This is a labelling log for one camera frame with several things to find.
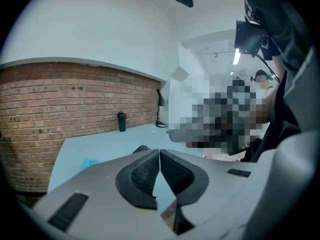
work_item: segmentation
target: white ceiling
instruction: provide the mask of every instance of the white ceiling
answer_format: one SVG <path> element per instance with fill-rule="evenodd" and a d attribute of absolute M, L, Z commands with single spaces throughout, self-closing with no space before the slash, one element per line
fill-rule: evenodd
<path fill-rule="evenodd" d="M 168 16 L 177 39 L 182 43 L 200 36 L 234 30 L 236 21 L 244 21 L 244 0 L 193 0 L 193 8 L 176 0 L 150 1 Z M 251 58 L 250 55 L 241 55 L 238 65 L 233 65 L 233 37 L 214 42 L 203 38 L 195 43 L 191 49 L 210 74 L 230 74 L 234 71 L 242 79 L 250 79 L 259 69 L 269 73 L 258 58 Z"/>
<path fill-rule="evenodd" d="M 257 58 L 251 55 L 241 55 L 237 65 L 233 65 L 235 58 L 234 40 L 222 40 L 193 47 L 194 53 L 210 74 L 235 72 L 241 79 L 249 80 L 258 70 L 268 74 L 269 69 Z M 272 61 L 267 61 L 269 67 L 275 71 Z"/>

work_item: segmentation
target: person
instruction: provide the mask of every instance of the person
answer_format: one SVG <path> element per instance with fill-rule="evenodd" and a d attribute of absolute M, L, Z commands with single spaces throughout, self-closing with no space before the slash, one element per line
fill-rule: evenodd
<path fill-rule="evenodd" d="M 273 88 L 273 85 L 270 83 L 270 81 L 272 81 L 272 77 L 262 69 L 258 70 L 254 74 L 254 77 L 251 76 L 250 80 L 251 82 L 256 83 L 256 87 L 258 90 L 261 90 L 261 93 L 263 93 L 263 97 L 267 96 Z"/>
<path fill-rule="evenodd" d="M 285 138 L 301 132 L 284 96 L 313 42 L 303 20 L 297 12 L 293 14 L 294 10 L 284 0 L 245 0 L 245 20 L 260 24 L 271 35 L 268 47 L 262 47 L 261 52 L 265 60 L 274 61 L 281 79 L 265 97 L 264 112 L 252 113 L 252 125 L 268 121 L 270 125 L 251 162 L 257 162 L 264 151 L 275 149 Z M 288 12 L 296 17 L 295 22 Z"/>

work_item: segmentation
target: brick wall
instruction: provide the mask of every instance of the brick wall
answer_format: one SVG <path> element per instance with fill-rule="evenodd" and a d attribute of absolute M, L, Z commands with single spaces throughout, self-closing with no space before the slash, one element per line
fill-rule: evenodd
<path fill-rule="evenodd" d="M 33 63 L 0 70 L 0 157 L 11 187 L 46 192 L 65 138 L 157 119 L 159 81 L 108 67 Z"/>

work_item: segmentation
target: gray surface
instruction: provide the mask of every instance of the gray surface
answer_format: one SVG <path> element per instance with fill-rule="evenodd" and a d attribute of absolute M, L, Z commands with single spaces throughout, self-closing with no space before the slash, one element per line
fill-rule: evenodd
<path fill-rule="evenodd" d="M 170 150 L 209 176 L 209 186 L 200 199 L 181 207 L 182 215 L 195 227 L 178 236 L 158 212 L 132 206 L 116 188 L 117 173 L 149 151 L 82 171 L 42 198 L 34 211 L 48 220 L 71 194 L 81 192 L 90 198 L 67 233 L 82 239 L 262 239 L 289 213 L 313 178 L 319 134 L 291 136 L 276 150 L 263 152 L 257 163 L 203 159 Z M 228 174 L 229 169 L 251 174 L 241 177 Z"/>
<path fill-rule="evenodd" d="M 154 123 L 149 123 L 130 127 L 124 132 L 116 130 L 67 138 L 54 164 L 48 193 L 81 172 L 84 160 L 98 160 L 100 163 L 110 161 L 131 154 L 140 145 L 151 149 L 169 149 L 203 156 L 202 149 L 186 148 L 184 143 L 174 143 L 166 133 L 167 128 L 152 128 L 154 126 Z M 175 199 L 161 173 L 156 178 L 153 195 L 156 196 L 160 213 Z"/>
<path fill-rule="evenodd" d="M 278 146 L 245 239 L 264 239 L 297 205 L 316 174 L 319 140 L 320 131 L 310 131 L 290 136 Z"/>
<path fill-rule="evenodd" d="M 181 208 L 185 218 L 196 227 L 177 238 L 241 239 L 261 198 L 275 151 L 264 152 L 258 163 L 216 161 L 171 152 L 201 166 L 209 175 L 209 186 L 202 197 Z M 94 240 L 106 236 L 110 239 L 175 238 L 158 212 L 132 206 L 116 188 L 118 172 L 149 153 L 147 150 L 127 155 L 82 171 L 42 198 L 33 208 L 34 212 L 47 221 L 68 197 L 80 192 L 89 199 L 66 231 L 73 237 Z M 251 175 L 246 178 L 227 174 L 231 168 L 250 171 Z"/>
<path fill-rule="evenodd" d="M 67 229 L 80 239 L 168 239 L 175 236 L 155 210 L 131 205 L 119 193 L 115 180 L 126 165 L 148 155 L 143 151 L 109 162 L 93 165 L 42 198 L 33 208 L 47 221 L 75 192 L 89 199 Z"/>
<path fill-rule="evenodd" d="M 186 239 L 199 236 L 220 239 L 248 223 L 267 182 L 275 149 L 264 152 L 258 163 L 203 160 L 171 152 L 201 167 L 209 176 L 209 186 L 200 199 L 181 208 L 184 217 L 197 226 Z M 237 176 L 227 173 L 229 169 L 251 174 L 249 177 Z M 234 239 L 240 238 L 241 234 L 238 234 Z"/>

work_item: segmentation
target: black water bottle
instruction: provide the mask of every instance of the black water bottle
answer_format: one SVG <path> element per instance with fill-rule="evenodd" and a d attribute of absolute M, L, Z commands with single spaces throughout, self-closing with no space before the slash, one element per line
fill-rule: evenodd
<path fill-rule="evenodd" d="M 119 111 L 116 116 L 119 119 L 119 131 L 124 132 L 126 130 L 126 119 L 127 119 L 127 114 L 123 113 L 122 111 Z"/>

